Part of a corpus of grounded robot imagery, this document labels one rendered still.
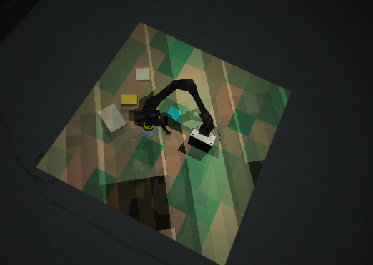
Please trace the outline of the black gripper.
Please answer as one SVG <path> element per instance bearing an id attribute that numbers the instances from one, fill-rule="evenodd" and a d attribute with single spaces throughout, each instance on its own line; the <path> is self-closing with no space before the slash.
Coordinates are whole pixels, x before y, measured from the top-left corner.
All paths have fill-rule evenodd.
<path id="1" fill-rule="evenodd" d="M 155 121 L 150 121 L 148 118 L 146 118 L 146 121 L 141 121 L 138 122 L 138 127 L 144 126 L 144 122 L 146 122 L 146 126 L 160 126 L 160 123 L 162 122 L 162 126 L 167 126 L 168 125 L 168 116 L 161 116 L 161 119 L 157 117 Z"/>

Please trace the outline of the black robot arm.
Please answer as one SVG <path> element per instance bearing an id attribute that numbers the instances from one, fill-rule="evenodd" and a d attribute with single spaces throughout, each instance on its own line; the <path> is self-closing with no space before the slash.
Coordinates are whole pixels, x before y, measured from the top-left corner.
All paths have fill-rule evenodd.
<path id="1" fill-rule="evenodd" d="M 193 79 L 180 79 L 173 80 L 167 87 L 160 91 L 156 96 L 152 96 L 146 100 L 146 104 L 141 111 L 134 111 L 135 122 L 146 121 L 148 120 L 155 121 L 158 116 L 160 116 L 160 110 L 156 110 L 159 104 L 170 95 L 176 89 L 183 91 L 188 91 L 194 98 L 197 106 L 200 110 L 200 117 L 203 121 L 203 124 L 200 126 L 199 133 L 201 135 L 209 137 L 211 130 L 214 127 L 214 120 L 211 114 L 205 109 L 202 100 L 200 99 L 197 91 L 197 86 L 194 83 Z"/>

